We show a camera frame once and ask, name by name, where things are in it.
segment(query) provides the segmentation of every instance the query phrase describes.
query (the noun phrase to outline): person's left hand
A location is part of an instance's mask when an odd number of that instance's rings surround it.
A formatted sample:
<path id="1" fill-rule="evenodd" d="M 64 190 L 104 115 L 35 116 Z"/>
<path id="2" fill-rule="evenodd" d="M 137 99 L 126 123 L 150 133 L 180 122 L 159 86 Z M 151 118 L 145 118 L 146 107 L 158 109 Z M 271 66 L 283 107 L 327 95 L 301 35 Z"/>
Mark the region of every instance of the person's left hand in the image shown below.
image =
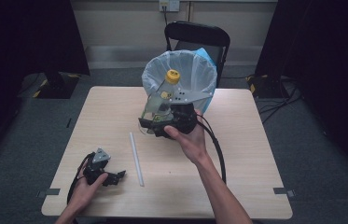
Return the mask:
<path id="1" fill-rule="evenodd" d="M 74 192 L 68 206 L 74 206 L 77 211 L 82 211 L 91 202 L 97 189 L 107 179 L 107 173 L 100 175 L 92 185 L 87 183 L 86 177 L 83 175 L 83 170 L 86 167 L 87 161 L 84 162 L 83 167 L 78 174 L 78 181 L 75 185 Z"/>

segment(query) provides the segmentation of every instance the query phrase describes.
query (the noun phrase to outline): chair backrest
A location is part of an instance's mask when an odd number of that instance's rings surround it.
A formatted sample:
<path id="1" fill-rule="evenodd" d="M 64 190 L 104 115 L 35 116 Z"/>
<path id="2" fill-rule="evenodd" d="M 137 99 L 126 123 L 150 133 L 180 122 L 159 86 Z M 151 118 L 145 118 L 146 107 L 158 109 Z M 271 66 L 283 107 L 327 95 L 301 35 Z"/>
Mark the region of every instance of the chair backrest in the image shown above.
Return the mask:
<path id="1" fill-rule="evenodd" d="M 175 50 L 204 48 L 216 64 L 218 87 L 229 51 L 229 35 L 219 27 L 189 21 L 171 22 L 165 27 L 164 33 L 167 50 L 173 50 L 170 39 L 178 40 Z"/>

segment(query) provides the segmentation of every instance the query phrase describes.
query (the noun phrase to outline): wooden table top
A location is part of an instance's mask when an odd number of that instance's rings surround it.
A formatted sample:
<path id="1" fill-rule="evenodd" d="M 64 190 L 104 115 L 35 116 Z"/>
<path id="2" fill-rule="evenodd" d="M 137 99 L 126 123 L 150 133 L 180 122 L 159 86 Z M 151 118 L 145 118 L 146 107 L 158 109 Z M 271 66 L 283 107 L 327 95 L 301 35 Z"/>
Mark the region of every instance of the wooden table top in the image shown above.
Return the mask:
<path id="1" fill-rule="evenodd" d="M 101 147 L 111 155 L 105 170 L 127 173 L 117 186 L 100 187 L 81 214 L 89 217 L 213 218 L 207 194 L 194 164 L 174 140 L 139 131 L 138 118 L 146 102 L 143 88 L 93 87 L 63 154 L 52 189 L 42 206 L 46 216 L 59 216 L 77 167 Z M 271 148 L 248 90 L 216 89 L 205 112 L 226 163 L 227 184 L 251 218 L 288 219 L 292 210 L 282 188 Z M 129 133 L 137 147 L 145 186 L 141 187 Z M 217 170 L 216 149 L 206 133 L 208 153 Z"/>

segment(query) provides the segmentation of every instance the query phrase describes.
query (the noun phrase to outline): power socket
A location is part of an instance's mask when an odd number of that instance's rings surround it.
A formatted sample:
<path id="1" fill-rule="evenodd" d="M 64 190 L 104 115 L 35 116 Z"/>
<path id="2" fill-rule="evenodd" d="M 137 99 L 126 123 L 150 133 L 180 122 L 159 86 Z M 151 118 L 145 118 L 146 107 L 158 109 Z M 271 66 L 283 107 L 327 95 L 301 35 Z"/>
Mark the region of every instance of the power socket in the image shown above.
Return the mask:
<path id="1" fill-rule="evenodd" d="M 178 12 L 179 5 L 179 0 L 159 0 L 160 11 L 164 11 L 163 7 L 165 7 L 165 11 Z"/>

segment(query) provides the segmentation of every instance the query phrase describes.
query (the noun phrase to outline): plastic trash bag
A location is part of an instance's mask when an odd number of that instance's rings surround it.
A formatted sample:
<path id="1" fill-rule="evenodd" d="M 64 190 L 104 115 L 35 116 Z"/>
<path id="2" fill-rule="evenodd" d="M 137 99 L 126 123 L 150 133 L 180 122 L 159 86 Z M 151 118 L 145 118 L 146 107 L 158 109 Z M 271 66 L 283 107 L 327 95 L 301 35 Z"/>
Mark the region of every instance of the plastic trash bag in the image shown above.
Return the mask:
<path id="1" fill-rule="evenodd" d="M 186 91 L 213 93 L 216 88 L 216 67 L 205 49 L 166 51 L 152 59 L 142 74 L 144 89 L 149 95 L 156 91 L 168 70 L 180 73 L 177 88 Z M 212 98 L 194 102 L 194 108 L 204 113 Z"/>

